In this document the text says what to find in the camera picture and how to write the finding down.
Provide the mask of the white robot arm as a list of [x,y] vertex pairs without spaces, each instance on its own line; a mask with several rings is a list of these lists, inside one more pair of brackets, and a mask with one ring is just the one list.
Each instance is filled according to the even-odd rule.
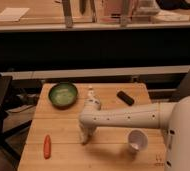
[[165,130],[165,171],[190,171],[190,96],[178,102],[160,102],[101,110],[88,99],[79,115],[81,143],[87,144],[97,127]]

